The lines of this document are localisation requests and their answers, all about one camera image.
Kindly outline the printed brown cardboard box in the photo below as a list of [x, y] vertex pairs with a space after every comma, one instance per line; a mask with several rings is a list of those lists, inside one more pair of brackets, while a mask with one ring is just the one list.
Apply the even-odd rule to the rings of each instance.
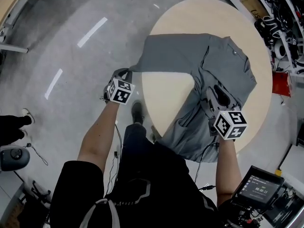
[[262, 19], [265, 16], [269, 16], [268, 11], [262, 5], [260, 0], [240, 0], [240, 2], [246, 7], [246, 9], [256, 20]]

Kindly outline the group of black helmets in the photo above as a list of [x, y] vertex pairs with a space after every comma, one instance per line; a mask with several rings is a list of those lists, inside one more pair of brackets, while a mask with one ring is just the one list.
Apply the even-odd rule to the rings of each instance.
[[260, 0], [268, 11], [255, 22], [255, 27], [264, 39], [271, 52], [272, 68], [284, 72], [281, 66], [276, 67], [274, 45], [278, 41], [278, 30], [286, 33], [286, 41], [291, 53], [294, 67], [304, 67], [304, 0]]

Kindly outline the grey robe garment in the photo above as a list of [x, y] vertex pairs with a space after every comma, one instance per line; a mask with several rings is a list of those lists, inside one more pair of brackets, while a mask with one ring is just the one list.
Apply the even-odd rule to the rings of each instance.
[[210, 136], [206, 90], [225, 88], [242, 108], [257, 82], [248, 57], [230, 37], [211, 34], [148, 36], [133, 72], [177, 72], [192, 76], [194, 88], [158, 143], [186, 160], [213, 163], [217, 137]]

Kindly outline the person's left shoe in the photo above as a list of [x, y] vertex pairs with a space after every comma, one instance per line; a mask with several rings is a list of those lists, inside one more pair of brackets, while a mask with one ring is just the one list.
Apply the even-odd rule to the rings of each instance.
[[131, 115], [134, 124], [143, 124], [144, 115], [143, 115], [143, 106], [140, 101], [135, 101], [131, 108]]

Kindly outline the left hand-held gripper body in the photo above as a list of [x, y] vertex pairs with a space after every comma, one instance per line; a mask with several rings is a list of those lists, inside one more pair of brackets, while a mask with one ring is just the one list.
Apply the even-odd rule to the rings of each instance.
[[135, 85], [123, 81], [118, 78], [113, 78], [111, 82], [105, 87], [102, 99], [105, 101], [115, 102], [121, 105], [126, 105], [130, 100]]

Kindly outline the person's shoe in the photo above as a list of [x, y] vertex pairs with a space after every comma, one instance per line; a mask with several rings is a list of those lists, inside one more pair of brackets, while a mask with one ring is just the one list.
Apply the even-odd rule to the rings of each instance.
[[131, 115], [134, 124], [143, 124], [144, 115], [143, 115], [143, 106], [140, 101], [135, 101], [131, 108]]
[[151, 130], [152, 130], [151, 139], [155, 143], [156, 141], [160, 140], [162, 136], [159, 134], [159, 132], [157, 131], [154, 125], [151, 126]]

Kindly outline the person's right shoe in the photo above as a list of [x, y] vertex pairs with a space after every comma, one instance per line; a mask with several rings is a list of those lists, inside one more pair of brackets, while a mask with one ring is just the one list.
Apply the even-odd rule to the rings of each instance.
[[151, 130], [152, 130], [151, 139], [155, 143], [156, 141], [160, 140], [162, 136], [159, 134], [159, 132], [157, 131], [154, 125], [151, 126]]

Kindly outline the person's black shirt torso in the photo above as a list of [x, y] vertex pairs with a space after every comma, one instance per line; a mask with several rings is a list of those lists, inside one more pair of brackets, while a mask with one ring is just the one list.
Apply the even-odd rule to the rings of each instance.
[[104, 193], [103, 173], [68, 161], [50, 208], [51, 228], [219, 228], [218, 210], [189, 175], [185, 161], [154, 144], [146, 154], [123, 153], [118, 180]]

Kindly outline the black monitor mount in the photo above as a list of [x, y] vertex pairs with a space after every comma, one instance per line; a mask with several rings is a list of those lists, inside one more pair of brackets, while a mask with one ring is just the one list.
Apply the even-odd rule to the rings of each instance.
[[219, 212], [223, 217], [223, 228], [261, 228], [261, 221], [265, 219], [270, 228], [288, 228], [302, 212], [304, 200], [297, 192], [283, 184], [269, 209], [261, 210], [243, 208], [231, 201], [223, 204]]

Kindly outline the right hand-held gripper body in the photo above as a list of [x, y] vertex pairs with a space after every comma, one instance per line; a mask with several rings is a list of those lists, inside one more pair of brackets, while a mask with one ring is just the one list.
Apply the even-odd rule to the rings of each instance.
[[224, 140], [234, 140], [240, 138], [247, 128], [247, 122], [239, 107], [232, 110], [219, 106], [214, 107], [209, 103], [211, 116], [209, 117], [210, 136], [221, 136]]

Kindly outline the person's right forearm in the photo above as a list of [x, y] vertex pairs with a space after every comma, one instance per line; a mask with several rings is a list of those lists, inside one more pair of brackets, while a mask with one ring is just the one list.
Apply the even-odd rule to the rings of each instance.
[[217, 207], [232, 197], [241, 181], [234, 142], [220, 137], [216, 168]]

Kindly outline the light wooden desk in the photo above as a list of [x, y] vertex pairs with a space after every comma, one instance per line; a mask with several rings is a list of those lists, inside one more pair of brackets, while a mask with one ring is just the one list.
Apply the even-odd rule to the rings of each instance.
[[0, 51], [28, 53], [26, 47], [6, 43], [7, 34], [14, 28], [15, 22], [28, 0], [0, 0]]

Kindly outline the black chest monitor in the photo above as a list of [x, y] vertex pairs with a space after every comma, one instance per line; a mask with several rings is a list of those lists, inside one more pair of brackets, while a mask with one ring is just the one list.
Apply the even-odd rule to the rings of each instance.
[[252, 165], [235, 190], [231, 202], [243, 208], [267, 210], [277, 199], [284, 182], [284, 178]]

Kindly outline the person's left leg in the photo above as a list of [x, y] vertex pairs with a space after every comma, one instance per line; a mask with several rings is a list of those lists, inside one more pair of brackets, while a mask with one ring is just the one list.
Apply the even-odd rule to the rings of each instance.
[[153, 143], [146, 137], [146, 129], [139, 123], [126, 127], [123, 139], [123, 153], [146, 154], [153, 148]]

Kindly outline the person's left forearm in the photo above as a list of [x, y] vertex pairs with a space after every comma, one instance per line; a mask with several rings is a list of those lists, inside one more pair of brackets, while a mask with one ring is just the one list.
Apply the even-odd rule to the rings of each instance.
[[90, 162], [105, 171], [107, 157], [112, 146], [119, 104], [108, 102], [95, 123], [85, 134], [77, 160]]

